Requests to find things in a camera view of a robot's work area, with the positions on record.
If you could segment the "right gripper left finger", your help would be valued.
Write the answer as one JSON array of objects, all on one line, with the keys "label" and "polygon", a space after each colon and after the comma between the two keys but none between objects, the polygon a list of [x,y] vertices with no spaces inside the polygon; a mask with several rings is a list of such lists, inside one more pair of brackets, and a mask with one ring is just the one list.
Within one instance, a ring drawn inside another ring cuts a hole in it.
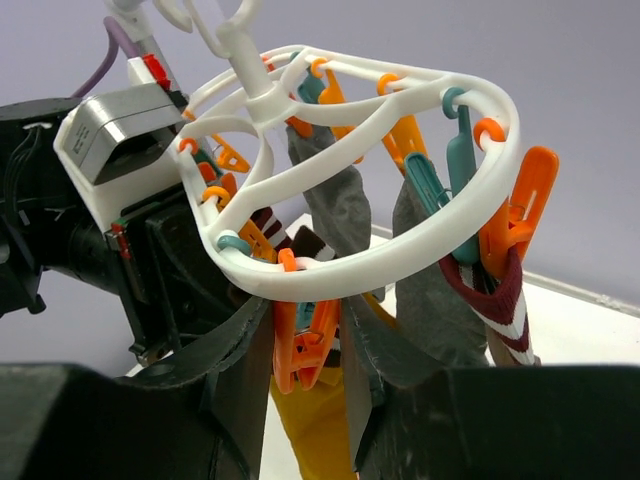
[{"label": "right gripper left finger", "polygon": [[132,377],[70,364],[1,369],[5,479],[255,479],[271,375],[270,303]]}]

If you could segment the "white round clip hanger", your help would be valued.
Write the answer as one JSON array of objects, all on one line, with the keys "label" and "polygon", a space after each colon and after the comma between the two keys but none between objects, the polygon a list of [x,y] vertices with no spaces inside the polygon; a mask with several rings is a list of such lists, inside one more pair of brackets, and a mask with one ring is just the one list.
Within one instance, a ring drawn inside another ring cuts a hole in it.
[{"label": "white round clip hanger", "polygon": [[[203,246],[226,277],[241,289],[269,300],[322,301],[349,297],[406,278],[437,262],[477,233],[498,210],[520,169],[520,119],[509,95],[479,77],[394,64],[326,51],[311,46],[284,46],[260,54],[248,28],[259,11],[256,1],[241,3],[237,12],[209,31],[189,1],[160,1],[158,11],[178,29],[198,31],[211,52],[230,67],[195,91],[190,109],[198,108],[228,84],[236,90],[199,118],[188,122],[168,153],[177,165]],[[314,105],[293,100],[289,93],[313,61],[368,81],[386,73],[399,75],[391,93],[355,102]],[[302,258],[292,272],[277,264],[222,248],[224,235],[235,235],[251,214],[305,192],[328,180],[366,154],[403,117],[438,107],[445,91],[459,86],[462,104],[495,120],[504,140],[481,140],[484,160],[463,190],[423,223],[389,242],[342,259],[319,262]],[[346,126],[348,135],[298,166],[274,169],[267,132],[289,117],[314,125]],[[244,184],[228,206],[205,199],[205,182],[191,153],[195,140],[212,134],[243,132],[260,143]]]}]

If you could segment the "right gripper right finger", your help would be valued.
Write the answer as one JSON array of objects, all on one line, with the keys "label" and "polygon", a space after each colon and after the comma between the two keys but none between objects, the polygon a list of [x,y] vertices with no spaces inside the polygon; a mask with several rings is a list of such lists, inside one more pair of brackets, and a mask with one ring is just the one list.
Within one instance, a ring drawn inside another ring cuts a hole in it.
[{"label": "right gripper right finger", "polygon": [[631,366],[446,368],[353,297],[340,325],[364,479],[635,479]]}]

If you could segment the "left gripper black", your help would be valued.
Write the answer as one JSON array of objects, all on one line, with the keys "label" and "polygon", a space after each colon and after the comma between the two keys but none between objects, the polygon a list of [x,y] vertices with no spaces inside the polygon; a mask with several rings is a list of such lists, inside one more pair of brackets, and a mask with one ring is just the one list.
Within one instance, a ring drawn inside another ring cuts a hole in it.
[{"label": "left gripper black", "polygon": [[116,294],[147,367],[226,322],[249,294],[209,260],[185,193],[166,189],[124,208],[101,231],[78,195],[45,198],[37,227],[43,265]]}]

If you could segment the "beige striped sock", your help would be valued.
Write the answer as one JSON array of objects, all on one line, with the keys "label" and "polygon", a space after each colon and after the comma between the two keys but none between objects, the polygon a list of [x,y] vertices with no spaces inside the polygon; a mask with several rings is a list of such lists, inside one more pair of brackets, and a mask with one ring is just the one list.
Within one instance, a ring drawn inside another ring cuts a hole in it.
[{"label": "beige striped sock", "polygon": [[464,266],[451,255],[439,261],[445,280],[484,323],[488,347],[497,366],[534,366],[523,271],[517,250],[507,256],[504,278],[494,279],[480,264]]}]

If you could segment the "grey sock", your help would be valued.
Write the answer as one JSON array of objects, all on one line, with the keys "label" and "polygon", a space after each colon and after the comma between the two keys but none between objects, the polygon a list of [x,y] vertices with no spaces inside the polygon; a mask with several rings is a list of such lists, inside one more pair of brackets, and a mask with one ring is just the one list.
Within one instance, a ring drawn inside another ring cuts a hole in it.
[{"label": "grey sock", "polygon": [[[312,135],[301,136],[286,128],[288,156],[293,166],[335,143],[329,127],[313,126]],[[371,207],[361,174],[350,165],[328,180],[303,193],[310,209],[313,230],[338,257],[350,256],[370,247]]]},{"label": "grey sock", "polygon": [[420,350],[447,366],[486,366],[484,323],[445,280],[438,264],[395,285],[396,322]]}]

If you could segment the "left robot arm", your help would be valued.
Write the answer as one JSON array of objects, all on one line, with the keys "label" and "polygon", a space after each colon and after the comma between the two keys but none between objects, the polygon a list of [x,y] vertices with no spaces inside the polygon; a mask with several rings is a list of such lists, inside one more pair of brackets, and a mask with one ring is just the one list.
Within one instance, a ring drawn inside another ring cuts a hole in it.
[{"label": "left robot arm", "polygon": [[181,183],[141,187],[175,128],[137,134],[102,161],[116,207],[99,223],[53,148],[77,105],[49,98],[1,110],[1,310],[44,311],[41,277],[58,272],[119,298],[132,353],[149,364],[223,324],[240,303],[200,243]]}]

